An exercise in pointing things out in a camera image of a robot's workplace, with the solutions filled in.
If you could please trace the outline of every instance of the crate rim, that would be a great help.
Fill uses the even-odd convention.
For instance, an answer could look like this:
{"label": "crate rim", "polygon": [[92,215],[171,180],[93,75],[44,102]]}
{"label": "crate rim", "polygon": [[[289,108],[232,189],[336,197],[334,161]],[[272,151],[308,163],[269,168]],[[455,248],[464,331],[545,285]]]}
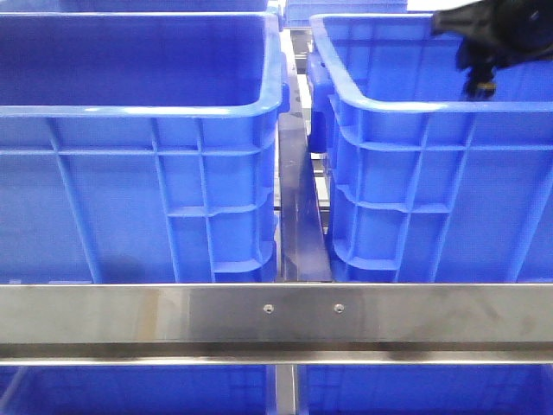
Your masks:
{"label": "crate rim", "polygon": [[278,17],[264,12],[0,12],[4,18],[188,18],[252,17],[264,20],[264,63],[261,88],[256,101],[246,105],[213,106],[146,106],[146,105],[0,105],[0,118],[12,117],[201,117],[242,118],[254,117],[277,109],[283,101],[282,62]]}
{"label": "crate rim", "polygon": [[343,13],[319,14],[309,18],[316,51],[325,62],[334,88],[340,99],[347,104],[372,112],[430,113],[430,112],[553,112],[553,100],[549,102],[504,101],[504,102],[464,102],[464,101],[381,101],[366,97],[357,87],[346,67],[338,56],[325,27],[325,20],[333,19],[430,19],[430,13]]}

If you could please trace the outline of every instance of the shelf rack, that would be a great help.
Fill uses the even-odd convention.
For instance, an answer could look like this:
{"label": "shelf rack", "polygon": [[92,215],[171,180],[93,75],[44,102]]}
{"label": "shelf rack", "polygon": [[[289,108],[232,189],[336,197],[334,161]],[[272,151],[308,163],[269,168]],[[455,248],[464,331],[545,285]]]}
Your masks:
{"label": "shelf rack", "polygon": [[289,31],[279,120],[275,284],[1,285],[2,365],[552,363],[553,284],[336,284],[324,246]]}

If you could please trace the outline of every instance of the crate handle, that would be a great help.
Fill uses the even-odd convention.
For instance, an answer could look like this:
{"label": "crate handle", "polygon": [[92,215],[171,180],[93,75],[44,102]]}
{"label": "crate handle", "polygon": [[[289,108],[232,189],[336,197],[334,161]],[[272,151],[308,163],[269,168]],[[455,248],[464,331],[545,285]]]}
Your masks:
{"label": "crate handle", "polygon": [[307,72],[313,100],[311,134],[308,140],[309,151],[325,153],[327,151],[327,122],[331,122],[332,119],[332,107],[328,96],[334,93],[334,85],[321,56],[316,51],[308,56]]}
{"label": "crate handle", "polygon": [[288,81],[288,66],[286,64],[286,54],[281,53],[282,66],[281,66],[281,82],[283,89],[283,102],[278,108],[280,113],[290,111],[290,86]]}

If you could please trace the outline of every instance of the black object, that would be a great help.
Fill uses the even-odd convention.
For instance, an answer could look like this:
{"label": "black object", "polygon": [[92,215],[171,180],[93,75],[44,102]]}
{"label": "black object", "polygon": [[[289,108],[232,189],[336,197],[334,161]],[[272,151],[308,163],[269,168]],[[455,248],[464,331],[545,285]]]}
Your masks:
{"label": "black object", "polygon": [[496,69],[553,60],[553,0],[484,0],[437,11],[432,33],[444,32],[464,36],[456,59],[459,69],[470,68],[464,93],[487,99]]}

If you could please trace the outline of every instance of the metal frame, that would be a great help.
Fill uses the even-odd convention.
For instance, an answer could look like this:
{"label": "metal frame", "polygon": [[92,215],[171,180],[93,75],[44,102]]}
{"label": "metal frame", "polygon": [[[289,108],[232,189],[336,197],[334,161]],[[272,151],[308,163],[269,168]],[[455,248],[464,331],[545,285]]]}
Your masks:
{"label": "metal frame", "polygon": [[553,285],[321,284],[332,275],[289,35],[283,47],[284,283],[3,285],[1,364],[287,364],[277,400],[294,413],[295,364],[553,362]]}

